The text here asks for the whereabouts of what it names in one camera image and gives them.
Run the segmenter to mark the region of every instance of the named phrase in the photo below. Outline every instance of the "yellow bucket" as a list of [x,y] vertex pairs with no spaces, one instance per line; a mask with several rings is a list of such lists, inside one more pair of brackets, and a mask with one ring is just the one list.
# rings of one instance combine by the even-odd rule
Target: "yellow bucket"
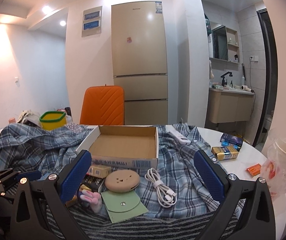
[[43,129],[53,130],[66,124],[66,113],[61,111],[45,112],[40,117]]

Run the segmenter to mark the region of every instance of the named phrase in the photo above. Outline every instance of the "round brown case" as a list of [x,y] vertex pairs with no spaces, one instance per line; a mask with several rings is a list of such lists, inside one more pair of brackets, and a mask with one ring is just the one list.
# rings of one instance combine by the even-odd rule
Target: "round brown case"
[[131,170],[118,170],[109,174],[105,186],[112,192],[125,193],[135,189],[140,183],[140,176]]

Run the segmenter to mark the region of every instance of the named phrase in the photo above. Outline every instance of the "red snack wrapper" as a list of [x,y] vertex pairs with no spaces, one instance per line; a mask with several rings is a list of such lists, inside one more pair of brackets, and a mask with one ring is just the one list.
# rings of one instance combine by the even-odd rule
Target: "red snack wrapper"
[[253,177],[261,173],[261,165],[258,163],[246,169]]

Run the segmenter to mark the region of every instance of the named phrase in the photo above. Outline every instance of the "tiled wall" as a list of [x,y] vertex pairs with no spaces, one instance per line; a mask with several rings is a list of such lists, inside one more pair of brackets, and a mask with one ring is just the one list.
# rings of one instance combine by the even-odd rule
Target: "tiled wall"
[[[255,5],[237,13],[243,48],[246,85],[252,87],[256,98],[251,119],[246,122],[244,138],[253,143],[260,122],[265,94],[266,59],[261,25]],[[258,61],[251,61],[250,56],[258,56]]]
[[[238,24],[238,17],[237,14],[227,8],[221,7],[211,2],[202,1],[204,13],[208,17],[211,22],[215,22],[221,25],[225,25],[226,27],[237,31],[238,33],[238,41],[239,41],[239,62],[243,62],[243,55],[242,55],[242,38],[240,35],[240,28]],[[231,71],[233,73],[233,77],[227,76],[227,82],[230,84],[233,81],[234,85],[241,84],[242,78],[242,68],[240,67],[241,64],[236,65],[233,63],[228,62],[217,62],[212,61],[212,69],[214,74],[213,81],[221,82],[222,78],[221,75],[225,74],[227,71]]]

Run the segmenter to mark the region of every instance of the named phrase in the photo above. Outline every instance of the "refrigerator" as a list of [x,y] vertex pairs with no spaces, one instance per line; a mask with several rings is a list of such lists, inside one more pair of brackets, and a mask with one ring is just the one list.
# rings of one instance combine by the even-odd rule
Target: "refrigerator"
[[167,124],[167,61],[162,3],[112,5],[114,85],[125,92],[125,124]]

